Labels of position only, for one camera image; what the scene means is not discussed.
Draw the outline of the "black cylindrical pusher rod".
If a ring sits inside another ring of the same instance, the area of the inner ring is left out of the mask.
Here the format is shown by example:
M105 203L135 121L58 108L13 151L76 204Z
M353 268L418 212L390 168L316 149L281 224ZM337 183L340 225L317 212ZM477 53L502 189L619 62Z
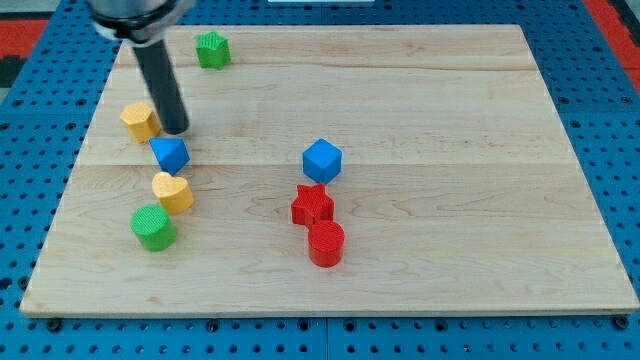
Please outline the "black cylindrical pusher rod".
M187 131L190 121L165 42L135 47L134 55L164 131L170 135Z

